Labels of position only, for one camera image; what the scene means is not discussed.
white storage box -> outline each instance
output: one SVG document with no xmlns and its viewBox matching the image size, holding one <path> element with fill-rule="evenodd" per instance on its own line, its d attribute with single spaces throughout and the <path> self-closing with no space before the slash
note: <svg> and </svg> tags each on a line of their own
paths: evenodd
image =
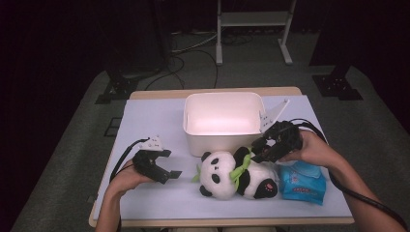
<svg viewBox="0 0 410 232">
<path fill-rule="evenodd" d="M 262 99 L 250 92 L 193 94 L 187 97 L 184 131 L 190 153 L 202 157 L 205 152 L 234 153 L 261 136 Z"/>
</svg>

black cable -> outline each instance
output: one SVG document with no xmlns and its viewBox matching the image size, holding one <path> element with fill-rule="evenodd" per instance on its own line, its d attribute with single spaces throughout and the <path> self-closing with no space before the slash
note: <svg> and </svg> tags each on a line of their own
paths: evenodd
<svg viewBox="0 0 410 232">
<path fill-rule="evenodd" d="M 139 139 L 135 142 L 133 142 L 132 145 L 130 145 L 126 151 L 123 153 L 123 155 L 120 157 L 120 159 L 118 159 L 117 164 L 115 165 L 114 169 L 111 172 L 111 175 L 109 176 L 109 182 L 111 183 L 111 181 L 114 179 L 114 177 L 117 175 L 117 171 L 120 168 L 121 164 L 123 163 L 124 159 L 126 158 L 126 156 L 130 153 L 130 151 L 132 150 L 133 146 L 135 146 L 137 143 L 140 142 L 145 142 L 148 141 L 150 138 L 147 139 Z"/>
<path fill-rule="evenodd" d="M 214 82 L 213 88 L 214 89 L 217 88 L 219 69 L 218 69 L 217 61 L 214 59 L 214 57 L 210 53 L 208 53 L 206 51 L 203 51 L 203 50 L 186 50 L 186 51 L 183 51 L 183 52 L 179 52 L 177 54 L 180 55 L 180 54 L 189 53 L 189 52 L 202 52 L 202 53 L 208 55 L 211 58 L 211 60 L 213 61 L 214 65 L 215 65 L 215 70 L 216 70 L 216 77 L 215 77 L 215 82 Z"/>
<path fill-rule="evenodd" d="M 145 90 L 148 90 L 148 88 L 149 88 L 152 84 L 154 84 L 155 82 L 157 82 L 158 80 L 160 80 L 160 79 L 162 79 L 162 78 L 164 78 L 164 77 L 170 76 L 170 75 L 172 75 L 172 74 L 174 74 L 174 73 L 179 72 L 179 71 L 185 66 L 184 60 L 181 59 L 180 57 L 172 56 L 172 58 L 179 59 L 179 60 L 182 62 L 181 67 L 180 67 L 177 71 L 169 72 L 169 73 L 167 73 L 167 74 L 164 74 L 164 75 L 161 75 L 161 76 L 155 78 L 154 80 L 152 80 L 152 81 L 145 87 L 144 91 L 145 91 Z"/>
<path fill-rule="evenodd" d="M 200 46 L 207 45 L 209 42 L 214 41 L 215 38 L 217 37 L 217 33 L 214 33 L 214 32 L 213 32 L 212 34 L 214 34 L 212 37 L 210 37 L 210 38 L 208 38 L 208 39 L 206 39 L 206 40 L 204 40 L 204 41 L 202 41 L 202 42 L 200 42 L 200 43 L 191 45 L 191 46 L 186 47 L 186 48 L 183 48 L 183 49 L 172 50 L 172 53 L 173 53 L 173 54 L 178 54 L 178 53 L 182 53 L 182 52 L 184 52 L 184 51 L 188 51 L 188 50 L 191 50 L 191 49 L 200 47 Z"/>
<path fill-rule="evenodd" d="M 140 143 L 140 142 L 148 141 L 149 139 L 150 139 L 150 138 L 136 140 L 135 142 L 133 142 L 132 145 L 130 145 L 130 146 L 126 149 L 126 151 L 123 153 L 123 155 L 120 157 L 120 159 L 118 159 L 117 164 L 115 164 L 115 167 L 114 167 L 114 169 L 112 170 L 111 175 L 109 176 L 109 183 L 111 183 L 111 181 L 115 178 L 115 176 L 116 176 L 118 173 L 122 172 L 122 171 L 125 170 L 126 168 L 128 168 L 128 167 L 130 167 L 130 166 L 133 165 L 133 164 L 132 164 L 132 165 L 128 165 L 128 166 L 122 168 L 120 171 L 117 172 L 117 170 L 118 170 L 118 169 L 120 168 L 120 166 L 121 166 L 121 163 L 123 163 L 123 161 L 124 161 L 124 159 L 126 158 L 126 156 L 127 156 L 127 155 L 130 153 L 130 151 L 132 150 L 133 146 L 135 146 L 136 144 L 138 144 L 138 143 Z M 121 226 L 122 226 L 122 220 L 121 220 L 121 215 L 120 215 L 120 219 L 119 219 L 119 221 L 118 221 L 118 226 L 117 226 L 117 232 L 121 231 Z"/>
<path fill-rule="evenodd" d="M 176 72 L 171 72 L 180 82 L 182 89 L 185 89 L 185 81 Z"/>
<path fill-rule="evenodd" d="M 297 125 L 298 127 L 305 127 L 305 128 L 308 128 L 308 129 L 313 130 L 324 142 L 326 142 L 327 144 L 329 144 L 329 143 L 327 142 L 325 136 L 323 135 L 323 133 L 322 133 L 317 127 L 315 127 L 310 121 L 308 121 L 308 120 L 306 120 L 306 119 L 293 119 L 293 120 L 290 120 L 289 122 L 296 121 L 296 120 L 302 120 L 302 121 L 304 121 L 302 124 Z M 378 202 L 378 201 L 375 201 L 375 200 L 373 200 L 373 199 L 371 199 L 371 198 L 368 198 L 368 197 L 366 197 L 366 196 L 364 196 L 364 195 L 361 195 L 361 194 L 357 193 L 356 191 L 354 191 L 354 190 L 352 190 L 352 189 L 350 189 L 350 188 L 345 187 L 344 185 L 342 185 L 342 184 L 335 178 L 335 176 L 332 174 L 331 171 L 329 171 L 329 176 L 330 176 L 330 178 L 331 178 L 332 183 L 333 183 L 333 184 L 335 185 L 335 187 L 337 187 L 339 190 L 341 190 L 342 192 L 344 192 L 344 193 L 346 193 L 346 194 L 348 194 L 348 195 L 350 195 L 350 196 L 352 196 L 352 197 L 354 197 L 354 198 L 356 198 L 356 199 L 358 199 L 358 200 L 360 200 L 360 201 L 362 201 L 362 202 L 365 202 L 365 203 L 367 203 L 368 205 L 371 205 L 371 206 L 377 208 L 378 210 L 384 212 L 385 214 L 387 214 L 387 215 L 389 215 L 390 217 L 392 217 L 393 219 L 395 219 L 406 231 L 408 231 L 407 224 L 406 224 L 406 222 L 404 221 L 404 219 L 403 219 L 398 213 L 396 213 L 395 211 L 393 211 L 392 209 L 390 209 L 388 206 L 386 206 L 386 205 L 384 205 L 384 204 L 382 204 L 382 203 L 380 203 L 380 202 Z"/>
</svg>

blue package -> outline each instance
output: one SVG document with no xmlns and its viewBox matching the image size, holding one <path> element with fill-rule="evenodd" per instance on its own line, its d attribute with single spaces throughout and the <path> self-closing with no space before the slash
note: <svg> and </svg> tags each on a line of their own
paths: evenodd
<svg viewBox="0 0 410 232">
<path fill-rule="evenodd" d="M 281 166 L 279 177 L 279 191 L 283 199 L 302 200 L 323 205 L 326 179 L 320 167 L 297 161 L 291 166 Z"/>
</svg>

dark background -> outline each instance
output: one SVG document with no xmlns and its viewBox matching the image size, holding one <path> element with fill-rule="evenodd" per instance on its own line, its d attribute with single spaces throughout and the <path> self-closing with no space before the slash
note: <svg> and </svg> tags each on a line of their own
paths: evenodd
<svg viewBox="0 0 410 232">
<path fill-rule="evenodd" d="M 1 2 L 0 231 L 13 226 L 85 91 L 105 70 L 107 61 L 115 56 L 121 64 L 129 63 L 137 70 L 155 69 L 166 62 L 161 59 L 166 50 L 156 34 L 157 15 L 150 1 L 114 2 Z M 158 2 L 166 4 L 161 13 L 170 31 L 216 29 L 217 1 Z M 226 12 L 281 11 L 289 7 L 289 1 L 222 2 Z M 299 0 L 291 27 L 298 33 L 321 29 L 310 64 L 335 65 L 347 60 L 369 77 L 407 131 L 409 10 L 407 0 Z M 150 15 L 153 20 L 141 23 L 138 17 L 124 17 L 132 11 L 134 15 Z M 135 30 L 127 30 L 133 25 L 137 25 Z M 128 36 L 135 35 L 142 38 L 136 46 L 127 42 Z M 150 36 L 159 43 L 150 44 Z M 142 54 L 132 56 L 135 53 L 127 52 L 130 47 Z M 147 58 L 152 49 L 156 51 L 151 53 L 158 56 L 150 56 L 150 62 L 143 63 L 147 59 L 141 56 Z"/>
</svg>

stuffed panda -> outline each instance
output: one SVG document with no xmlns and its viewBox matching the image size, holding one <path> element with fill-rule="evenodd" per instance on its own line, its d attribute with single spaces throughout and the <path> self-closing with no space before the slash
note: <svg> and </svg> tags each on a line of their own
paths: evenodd
<svg viewBox="0 0 410 232">
<path fill-rule="evenodd" d="M 201 160 L 199 191 L 220 200 L 235 192 L 248 199 L 272 198 L 278 193 L 278 175 L 268 162 L 256 163 L 246 147 L 232 156 L 228 152 L 205 153 Z"/>
</svg>

